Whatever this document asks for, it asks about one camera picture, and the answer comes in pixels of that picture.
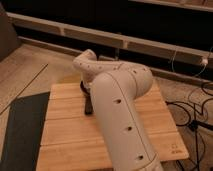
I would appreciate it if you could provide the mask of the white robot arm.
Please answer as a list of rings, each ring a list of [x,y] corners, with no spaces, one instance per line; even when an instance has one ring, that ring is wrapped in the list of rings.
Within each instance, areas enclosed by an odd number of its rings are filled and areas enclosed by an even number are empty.
[[[125,61],[99,61],[88,49],[73,65],[82,73],[115,171],[163,171],[134,100],[153,84],[150,69]]]

